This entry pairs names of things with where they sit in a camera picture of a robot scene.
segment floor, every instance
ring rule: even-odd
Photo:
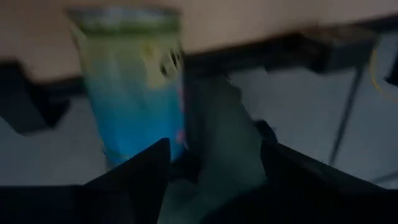
[[[397,50],[398,35],[382,39],[377,50],[376,80],[385,92],[398,98],[398,87],[383,80]],[[398,171],[398,140],[393,136],[398,133],[398,104],[381,96],[368,70],[365,72],[335,167],[372,181]],[[282,144],[327,162],[353,75],[352,69],[319,76],[304,68],[272,73],[257,68],[231,74],[230,82],[241,89],[242,102],[250,116],[267,120]],[[84,97],[72,101],[70,112],[54,130],[20,136],[0,119],[0,185],[84,184],[106,172],[101,148],[90,105]],[[261,173],[253,179],[247,175],[257,169],[251,166],[246,173],[237,167],[240,173],[236,175],[248,177],[247,183],[261,181]],[[395,179],[377,184],[398,189]],[[212,195],[224,193],[216,187],[198,189],[183,180],[169,187],[166,200],[191,200],[185,201],[183,208],[170,206],[168,209],[185,212],[168,217],[169,222],[163,223],[187,223],[187,217],[197,220],[217,206],[220,201],[204,197],[203,191]],[[196,208],[197,213],[192,214],[190,208]]]

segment cable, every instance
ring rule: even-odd
[[[395,98],[395,97],[391,96],[390,94],[385,93],[383,91],[383,89],[380,87],[380,85],[377,84],[377,81],[376,81],[376,58],[377,58],[377,50],[375,48],[372,51],[371,61],[369,63],[369,72],[371,74],[372,84],[383,98],[387,99],[388,101],[398,104],[398,98]]]

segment yellow cable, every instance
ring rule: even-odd
[[[373,86],[375,87],[375,89],[380,93],[380,95],[383,98],[385,98],[385,99],[387,99],[389,101],[392,101],[393,103],[397,103],[398,104],[398,99],[397,98],[391,96],[388,93],[385,93],[383,91],[383,89],[379,86],[379,84],[377,84],[377,81],[376,81],[376,66],[375,66],[376,57],[377,57],[377,50],[373,49],[372,56],[371,56],[371,61],[369,63],[369,72],[371,74]]]

